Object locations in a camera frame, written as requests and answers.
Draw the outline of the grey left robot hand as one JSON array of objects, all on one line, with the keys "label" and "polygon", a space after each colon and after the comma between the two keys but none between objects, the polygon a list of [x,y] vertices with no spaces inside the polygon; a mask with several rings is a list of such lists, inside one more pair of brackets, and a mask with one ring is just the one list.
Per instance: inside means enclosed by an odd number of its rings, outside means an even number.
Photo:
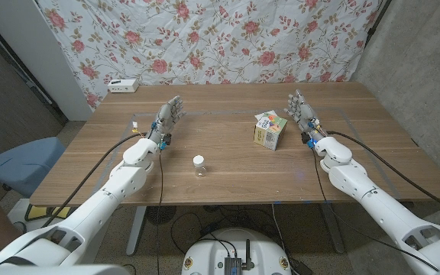
[{"label": "grey left robot hand", "polygon": [[183,100],[179,95],[162,105],[152,122],[146,138],[159,144],[170,135],[175,124],[185,115]]}]

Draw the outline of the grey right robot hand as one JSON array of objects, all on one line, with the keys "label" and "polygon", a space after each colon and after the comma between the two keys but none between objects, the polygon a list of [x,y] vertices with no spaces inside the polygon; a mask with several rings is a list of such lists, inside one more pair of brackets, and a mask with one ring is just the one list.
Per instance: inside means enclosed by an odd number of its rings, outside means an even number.
[{"label": "grey right robot hand", "polygon": [[288,95],[288,105],[284,111],[295,121],[300,131],[315,142],[328,136],[318,115],[299,89],[295,94]]}]

